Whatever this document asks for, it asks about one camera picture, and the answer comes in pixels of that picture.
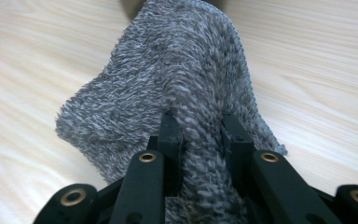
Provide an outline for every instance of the wood grain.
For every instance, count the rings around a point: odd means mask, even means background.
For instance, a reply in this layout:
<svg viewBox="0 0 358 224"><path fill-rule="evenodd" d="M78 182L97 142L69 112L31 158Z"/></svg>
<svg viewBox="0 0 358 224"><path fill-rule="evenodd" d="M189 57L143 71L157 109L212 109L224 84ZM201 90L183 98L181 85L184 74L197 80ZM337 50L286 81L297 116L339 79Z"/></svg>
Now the wood grain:
<svg viewBox="0 0 358 224"><path fill-rule="evenodd" d="M54 132L139 1L0 0L0 223L32 223L73 183L105 186ZM314 187L358 184L358 1L223 1L260 112Z"/></svg>

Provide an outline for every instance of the knitted texture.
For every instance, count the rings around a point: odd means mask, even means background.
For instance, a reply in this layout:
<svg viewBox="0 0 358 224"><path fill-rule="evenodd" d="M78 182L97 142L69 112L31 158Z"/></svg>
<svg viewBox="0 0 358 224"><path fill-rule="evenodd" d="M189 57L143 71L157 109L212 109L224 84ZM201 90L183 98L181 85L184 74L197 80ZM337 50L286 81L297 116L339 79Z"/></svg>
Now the knitted texture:
<svg viewBox="0 0 358 224"><path fill-rule="evenodd" d="M286 150L257 111L238 34L207 3L147 1L101 74L62 107L56 131L112 183L169 109L186 151L181 197L167 199L166 222L246 223L225 164L223 111L239 118L256 149Z"/></svg>

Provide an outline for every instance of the black plastic part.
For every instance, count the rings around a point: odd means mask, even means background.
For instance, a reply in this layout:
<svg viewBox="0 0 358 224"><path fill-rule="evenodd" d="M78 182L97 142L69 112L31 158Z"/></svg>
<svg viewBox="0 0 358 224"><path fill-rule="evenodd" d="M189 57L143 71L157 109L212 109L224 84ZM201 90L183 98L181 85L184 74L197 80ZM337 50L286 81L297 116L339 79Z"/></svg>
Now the black plastic part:
<svg viewBox="0 0 358 224"><path fill-rule="evenodd" d="M165 157L164 195L167 197L177 196L182 186L182 141L179 124L170 111L165 112L159 127L158 151Z"/></svg>
<svg viewBox="0 0 358 224"><path fill-rule="evenodd" d="M158 150L158 137L157 136L149 137L149 141L147 142L146 150Z"/></svg>
<svg viewBox="0 0 358 224"><path fill-rule="evenodd" d="M74 184L55 193L37 216L34 224L94 223L97 190L91 185Z"/></svg>
<svg viewBox="0 0 358 224"><path fill-rule="evenodd" d="M282 155L257 151L253 158L251 172L274 223L341 223Z"/></svg>
<svg viewBox="0 0 358 224"><path fill-rule="evenodd" d="M108 223L110 216L112 216L113 207L115 205L118 193L120 192L123 180L124 178L121 178L115 183L110 184L106 188L98 191L97 211L99 215L95 224Z"/></svg>
<svg viewBox="0 0 358 224"><path fill-rule="evenodd" d="M163 169L164 157L156 150L132 157L109 224L164 223Z"/></svg>
<svg viewBox="0 0 358 224"><path fill-rule="evenodd" d="M232 114L223 115L223 126L222 137L226 166L231 173L234 188L241 197L244 197L247 194L243 181L244 168L250 164L252 154L255 151L255 144L240 121Z"/></svg>
<svg viewBox="0 0 358 224"><path fill-rule="evenodd" d="M334 207L343 223L358 223L358 185L345 185L337 189Z"/></svg>
<svg viewBox="0 0 358 224"><path fill-rule="evenodd" d="M322 199L322 201L324 201L324 203L327 205L327 207L329 207L330 209L332 209L334 207L334 197L331 196L330 194L326 194L323 191L316 189L316 188L312 188L316 194L318 194L319 198Z"/></svg>
<svg viewBox="0 0 358 224"><path fill-rule="evenodd" d="M271 224L272 216L267 205L261 202L254 201L253 198L247 197L245 199L246 209L248 212L249 223L251 224Z"/></svg>

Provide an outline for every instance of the gray knit fabric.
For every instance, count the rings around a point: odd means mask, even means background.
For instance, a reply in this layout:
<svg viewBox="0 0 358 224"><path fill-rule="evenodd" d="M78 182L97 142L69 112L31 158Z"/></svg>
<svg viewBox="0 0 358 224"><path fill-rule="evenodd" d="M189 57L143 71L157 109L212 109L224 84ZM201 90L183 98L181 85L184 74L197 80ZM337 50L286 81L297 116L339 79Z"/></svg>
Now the gray knit fabric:
<svg viewBox="0 0 358 224"><path fill-rule="evenodd" d="M62 107L56 131L112 183L168 109L186 151L181 197L167 200L166 222L246 223L222 153L223 111L240 119L257 149L286 150L258 114L238 34L207 3L147 1L101 74Z"/></svg>

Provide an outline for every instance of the light wood surface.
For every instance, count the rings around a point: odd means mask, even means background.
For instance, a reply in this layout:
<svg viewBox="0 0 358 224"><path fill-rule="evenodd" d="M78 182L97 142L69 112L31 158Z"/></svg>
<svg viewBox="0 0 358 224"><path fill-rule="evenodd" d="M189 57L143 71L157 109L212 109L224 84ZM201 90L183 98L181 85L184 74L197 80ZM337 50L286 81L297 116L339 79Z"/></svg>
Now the light wood surface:
<svg viewBox="0 0 358 224"><path fill-rule="evenodd" d="M32 223L58 189L105 186L55 132L139 1L0 0L0 223ZM221 1L264 119L312 186L358 184L358 1Z"/></svg>

